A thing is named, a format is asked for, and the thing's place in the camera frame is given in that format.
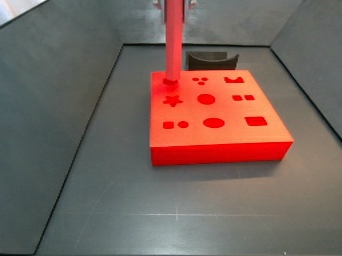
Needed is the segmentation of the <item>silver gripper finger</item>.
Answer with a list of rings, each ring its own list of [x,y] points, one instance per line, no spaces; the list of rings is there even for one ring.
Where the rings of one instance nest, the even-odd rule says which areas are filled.
[[[198,0],[185,0],[183,1],[183,21],[187,21],[190,17],[190,11],[194,9]]]
[[[162,23],[166,23],[166,0],[153,0],[153,5],[161,11]]]

